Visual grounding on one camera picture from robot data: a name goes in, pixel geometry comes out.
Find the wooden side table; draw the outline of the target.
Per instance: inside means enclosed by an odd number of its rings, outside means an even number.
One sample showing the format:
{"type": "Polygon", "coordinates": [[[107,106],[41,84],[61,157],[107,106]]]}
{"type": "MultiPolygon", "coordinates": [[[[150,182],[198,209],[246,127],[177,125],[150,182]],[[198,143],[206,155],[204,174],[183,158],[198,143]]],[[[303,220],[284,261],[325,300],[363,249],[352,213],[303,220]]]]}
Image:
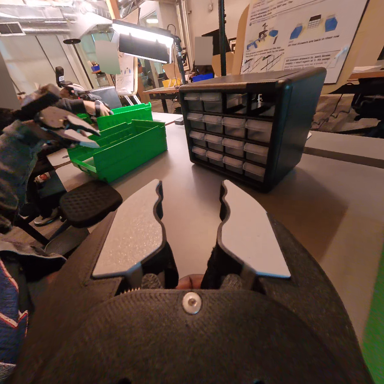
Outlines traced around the wooden side table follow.
{"type": "Polygon", "coordinates": [[[349,76],[348,81],[358,81],[360,79],[368,78],[383,78],[384,67],[383,64],[375,66],[356,66],[352,74],[349,76]]]}

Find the dark rectangular panel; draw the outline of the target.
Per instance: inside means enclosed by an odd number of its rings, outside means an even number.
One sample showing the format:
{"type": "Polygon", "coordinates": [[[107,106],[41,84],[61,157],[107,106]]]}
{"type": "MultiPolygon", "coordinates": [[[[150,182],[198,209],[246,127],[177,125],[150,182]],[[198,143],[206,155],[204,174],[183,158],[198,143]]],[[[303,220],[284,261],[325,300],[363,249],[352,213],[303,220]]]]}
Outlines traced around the dark rectangular panel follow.
{"type": "Polygon", "coordinates": [[[111,110],[122,108],[122,103],[114,86],[91,89],[89,92],[90,94],[100,97],[103,103],[105,103],[111,110]]]}

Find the black drawer cabinet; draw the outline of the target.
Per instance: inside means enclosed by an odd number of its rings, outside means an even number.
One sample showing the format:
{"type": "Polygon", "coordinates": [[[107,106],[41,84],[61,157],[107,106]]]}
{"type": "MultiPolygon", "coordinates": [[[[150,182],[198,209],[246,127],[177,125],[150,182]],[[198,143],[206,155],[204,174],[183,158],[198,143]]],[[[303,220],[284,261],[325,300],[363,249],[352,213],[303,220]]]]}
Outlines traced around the black drawer cabinet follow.
{"type": "Polygon", "coordinates": [[[184,120],[182,94],[190,91],[261,94],[265,103],[273,103],[275,107],[263,182],[197,162],[189,152],[190,160],[253,189],[269,192],[301,160],[325,76],[324,68],[307,68],[223,76],[182,85],[179,95],[184,120]]]}

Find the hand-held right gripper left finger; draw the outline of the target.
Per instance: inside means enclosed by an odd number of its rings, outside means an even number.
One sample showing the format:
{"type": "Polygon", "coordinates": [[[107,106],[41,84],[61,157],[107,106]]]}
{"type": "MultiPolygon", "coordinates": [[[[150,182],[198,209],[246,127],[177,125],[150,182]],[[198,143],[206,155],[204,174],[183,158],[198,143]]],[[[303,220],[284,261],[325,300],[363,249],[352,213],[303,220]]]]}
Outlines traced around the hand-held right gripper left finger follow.
{"type": "Polygon", "coordinates": [[[92,277],[123,277],[135,289],[141,286],[143,265],[164,247],[165,229],[156,211],[162,202],[162,182],[154,179],[128,197],[117,209],[92,277]]]}

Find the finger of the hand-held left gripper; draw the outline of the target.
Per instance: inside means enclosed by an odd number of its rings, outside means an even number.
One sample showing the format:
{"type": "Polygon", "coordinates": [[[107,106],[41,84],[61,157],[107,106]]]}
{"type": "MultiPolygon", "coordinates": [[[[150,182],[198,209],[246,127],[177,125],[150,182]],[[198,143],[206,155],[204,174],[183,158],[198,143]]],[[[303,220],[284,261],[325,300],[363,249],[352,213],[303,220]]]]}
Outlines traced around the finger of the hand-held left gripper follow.
{"type": "Polygon", "coordinates": [[[99,148],[99,144],[89,137],[84,135],[81,132],[75,131],[73,129],[67,129],[64,131],[64,138],[71,141],[75,145],[89,147],[89,148],[99,148]]]}
{"type": "Polygon", "coordinates": [[[77,116],[66,116],[66,137],[100,136],[98,129],[77,116]]]}

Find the black light stand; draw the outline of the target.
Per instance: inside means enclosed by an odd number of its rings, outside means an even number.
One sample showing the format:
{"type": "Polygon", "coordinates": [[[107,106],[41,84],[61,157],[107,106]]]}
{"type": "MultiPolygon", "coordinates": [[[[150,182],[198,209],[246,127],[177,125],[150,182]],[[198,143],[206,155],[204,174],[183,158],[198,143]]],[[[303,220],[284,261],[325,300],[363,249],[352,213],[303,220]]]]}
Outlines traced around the black light stand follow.
{"type": "Polygon", "coordinates": [[[173,24],[169,24],[167,28],[170,26],[173,26],[175,29],[175,33],[172,34],[174,39],[174,45],[175,45],[175,52],[176,52],[176,60],[177,65],[180,72],[180,80],[181,84],[186,84],[186,77],[185,77],[185,70],[184,70],[184,64],[183,64],[183,48],[182,48],[182,42],[179,36],[176,35],[176,27],[173,24]]]}

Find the wooden workbench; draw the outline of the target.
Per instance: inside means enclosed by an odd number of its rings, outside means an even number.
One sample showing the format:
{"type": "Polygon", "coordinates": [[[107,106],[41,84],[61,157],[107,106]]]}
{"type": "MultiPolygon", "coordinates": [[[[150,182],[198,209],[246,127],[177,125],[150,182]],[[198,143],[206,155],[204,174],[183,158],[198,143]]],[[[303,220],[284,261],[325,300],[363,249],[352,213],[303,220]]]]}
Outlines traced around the wooden workbench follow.
{"type": "Polygon", "coordinates": [[[152,111],[182,114],[182,107],[180,104],[180,95],[178,87],[161,87],[149,89],[142,92],[152,103],[152,111]]]}

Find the grey sneaker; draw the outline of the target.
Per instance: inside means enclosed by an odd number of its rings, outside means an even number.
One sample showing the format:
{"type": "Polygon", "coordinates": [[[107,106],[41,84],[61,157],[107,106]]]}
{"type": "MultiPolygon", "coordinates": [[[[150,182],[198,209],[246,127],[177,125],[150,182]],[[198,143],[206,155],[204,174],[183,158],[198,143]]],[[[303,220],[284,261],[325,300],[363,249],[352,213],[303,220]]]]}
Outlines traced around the grey sneaker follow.
{"type": "Polygon", "coordinates": [[[43,217],[43,216],[39,216],[37,217],[35,220],[34,220],[34,225],[36,227],[44,227],[46,225],[49,225],[53,222],[55,222],[56,220],[58,220],[60,218],[60,213],[59,213],[59,209],[58,208],[55,208],[51,211],[51,214],[50,216],[46,216],[46,217],[43,217]]]}

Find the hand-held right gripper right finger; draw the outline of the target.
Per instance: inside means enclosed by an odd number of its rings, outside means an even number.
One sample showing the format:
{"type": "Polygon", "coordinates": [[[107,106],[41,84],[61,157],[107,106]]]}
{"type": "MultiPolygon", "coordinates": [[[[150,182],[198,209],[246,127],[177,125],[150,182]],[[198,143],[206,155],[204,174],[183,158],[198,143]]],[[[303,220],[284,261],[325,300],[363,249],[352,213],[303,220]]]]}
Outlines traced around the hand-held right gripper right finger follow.
{"type": "Polygon", "coordinates": [[[245,289],[263,290],[260,278],[291,282],[291,272],[262,205],[230,180],[220,186],[217,245],[223,269],[239,275],[245,289]]]}

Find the black disc-topped pole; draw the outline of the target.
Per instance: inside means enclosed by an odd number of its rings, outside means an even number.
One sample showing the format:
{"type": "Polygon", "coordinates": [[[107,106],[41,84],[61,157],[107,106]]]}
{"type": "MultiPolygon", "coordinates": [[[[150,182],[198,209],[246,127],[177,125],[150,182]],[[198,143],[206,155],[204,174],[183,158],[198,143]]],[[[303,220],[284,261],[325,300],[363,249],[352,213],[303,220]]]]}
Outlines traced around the black disc-topped pole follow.
{"type": "Polygon", "coordinates": [[[79,83],[82,84],[84,89],[90,90],[94,89],[94,84],[92,82],[92,74],[89,72],[89,68],[83,62],[85,58],[83,49],[81,47],[81,40],[78,38],[67,38],[62,41],[62,47],[66,49],[66,52],[69,52],[71,55],[70,61],[73,70],[78,77],[79,83]]]}
{"type": "Polygon", "coordinates": [[[219,50],[220,50],[220,73],[221,76],[227,75],[227,60],[226,60],[226,14],[224,0],[218,0],[218,19],[219,19],[219,50]]]}

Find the black background chair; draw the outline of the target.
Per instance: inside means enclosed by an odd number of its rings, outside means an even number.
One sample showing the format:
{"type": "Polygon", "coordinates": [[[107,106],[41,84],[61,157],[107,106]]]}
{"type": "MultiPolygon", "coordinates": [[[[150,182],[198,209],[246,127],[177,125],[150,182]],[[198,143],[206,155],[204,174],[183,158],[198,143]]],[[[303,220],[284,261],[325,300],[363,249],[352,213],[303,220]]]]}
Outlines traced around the black background chair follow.
{"type": "Polygon", "coordinates": [[[358,121],[363,118],[384,119],[384,83],[383,78],[363,82],[354,87],[351,107],[357,114],[354,118],[358,121]]]}

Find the green plastic bin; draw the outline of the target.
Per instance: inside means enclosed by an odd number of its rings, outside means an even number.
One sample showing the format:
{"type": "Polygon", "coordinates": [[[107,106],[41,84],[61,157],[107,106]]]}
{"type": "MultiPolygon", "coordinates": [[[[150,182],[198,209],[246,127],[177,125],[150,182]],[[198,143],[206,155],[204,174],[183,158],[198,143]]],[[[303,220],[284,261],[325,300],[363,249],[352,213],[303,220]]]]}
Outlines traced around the green plastic bin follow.
{"type": "Polygon", "coordinates": [[[384,252],[382,251],[371,307],[363,335],[363,356],[374,383],[384,383],[384,252]]]}
{"type": "Polygon", "coordinates": [[[110,127],[120,125],[122,123],[131,123],[132,120],[152,121],[152,105],[149,103],[141,103],[132,106],[112,109],[113,115],[94,118],[87,114],[78,114],[85,122],[98,127],[99,131],[106,130],[110,127]]]}
{"type": "Polygon", "coordinates": [[[167,151],[166,124],[160,121],[123,122],[90,138],[99,147],[69,148],[70,161],[79,170],[109,184],[167,151]]]}

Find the person's left forearm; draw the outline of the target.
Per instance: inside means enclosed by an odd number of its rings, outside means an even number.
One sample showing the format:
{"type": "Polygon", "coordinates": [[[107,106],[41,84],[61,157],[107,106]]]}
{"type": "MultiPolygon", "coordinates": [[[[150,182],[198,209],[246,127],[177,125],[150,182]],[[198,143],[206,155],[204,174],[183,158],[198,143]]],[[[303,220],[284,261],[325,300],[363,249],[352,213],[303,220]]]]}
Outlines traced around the person's left forearm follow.
{"type": "Polygon", "coordinates": [[[6,234],[25,204],[28,180],[42,146],[53,136],[34,121],[14,121],[0,136],[0,232],[6,234]]]}

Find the background instruction poster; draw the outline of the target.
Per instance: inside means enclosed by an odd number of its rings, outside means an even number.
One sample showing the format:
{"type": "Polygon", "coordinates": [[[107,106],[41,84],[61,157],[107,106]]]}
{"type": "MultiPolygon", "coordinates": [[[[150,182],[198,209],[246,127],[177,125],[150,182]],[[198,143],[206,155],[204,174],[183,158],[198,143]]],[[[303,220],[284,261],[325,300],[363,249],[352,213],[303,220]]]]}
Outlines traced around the background instruction poster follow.
{"type": "Polygon", "coordinates": [[[133,94],[134,91],[134,57],[118,52],[120,74],[116,78],[116,90],[119,96],[133,94]]]}

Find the rows of small cabinet drawers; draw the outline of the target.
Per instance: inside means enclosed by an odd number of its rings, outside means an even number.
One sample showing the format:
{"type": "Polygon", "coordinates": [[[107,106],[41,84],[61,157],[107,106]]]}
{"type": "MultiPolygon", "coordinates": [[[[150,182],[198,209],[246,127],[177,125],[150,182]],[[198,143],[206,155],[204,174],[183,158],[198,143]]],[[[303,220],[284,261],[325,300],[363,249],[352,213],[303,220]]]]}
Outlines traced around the rows of small cabinet drawers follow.
{"type": "Polygon", "coordinates": [[[191,158],[256,182],[265,178],[273,103],[261,94],[182,94],[191,158]]]}

